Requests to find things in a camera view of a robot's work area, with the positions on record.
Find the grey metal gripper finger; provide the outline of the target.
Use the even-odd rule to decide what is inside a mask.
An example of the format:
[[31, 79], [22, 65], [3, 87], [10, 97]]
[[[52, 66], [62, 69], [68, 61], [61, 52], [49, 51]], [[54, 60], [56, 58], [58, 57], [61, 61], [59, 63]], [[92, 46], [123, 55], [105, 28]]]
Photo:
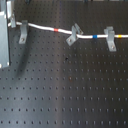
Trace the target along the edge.
[[11, 27], [16, 27], [15, 14], [14, 14], [14, 1], [7, 0], [7, 17], [10, 20]]

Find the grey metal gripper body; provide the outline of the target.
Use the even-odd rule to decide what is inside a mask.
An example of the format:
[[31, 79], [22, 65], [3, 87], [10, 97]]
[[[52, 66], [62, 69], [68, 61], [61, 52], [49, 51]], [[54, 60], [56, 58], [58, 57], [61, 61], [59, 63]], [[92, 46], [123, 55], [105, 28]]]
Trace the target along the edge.
[[0, 12], [0, 68], [8, 67], [9, 63], [8, 23], [6, 14]]

